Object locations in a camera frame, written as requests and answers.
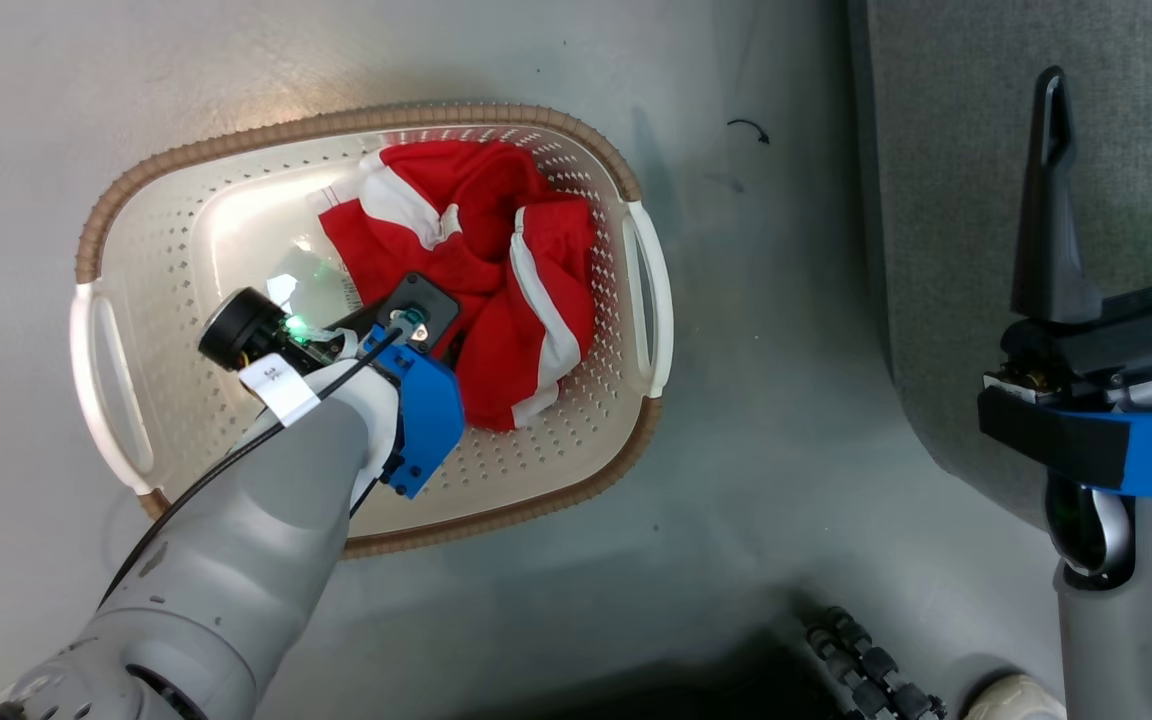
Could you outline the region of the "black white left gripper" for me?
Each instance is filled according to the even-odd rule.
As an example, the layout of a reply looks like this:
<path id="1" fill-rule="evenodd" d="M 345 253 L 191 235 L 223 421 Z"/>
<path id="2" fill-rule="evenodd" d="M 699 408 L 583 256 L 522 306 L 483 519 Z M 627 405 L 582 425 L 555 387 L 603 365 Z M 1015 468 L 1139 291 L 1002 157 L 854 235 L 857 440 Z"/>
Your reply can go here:
<path id="1" fill-rule="evenodd" d="M 317 327 L 291 314 L 256 288 L 230 293 L 198 338 L 198 351 L 227 372 L 241 372 L 276 355 L 310 376 L 357 353 L 357 341 L 376 324 L 376 306 L 361 306 L 338 323 Z"/>

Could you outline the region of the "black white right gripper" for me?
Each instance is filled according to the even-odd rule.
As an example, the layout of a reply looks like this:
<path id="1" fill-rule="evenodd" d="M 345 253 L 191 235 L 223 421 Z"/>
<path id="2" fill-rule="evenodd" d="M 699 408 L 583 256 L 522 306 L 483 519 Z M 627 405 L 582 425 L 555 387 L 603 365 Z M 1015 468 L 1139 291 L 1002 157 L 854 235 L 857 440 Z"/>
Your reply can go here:
<path id="1" fill-rule="evenodd" d="M 1005 331 L 1005 363 L 982 382 L 1029 404 L 1152 411 L 1152 288 L 1102 302 L 1082 263 L 1075 160 L 1068 77 L 1048 67 L 1036 81 L 1011 264 L 1011 311 L 1026 319 Z"/>

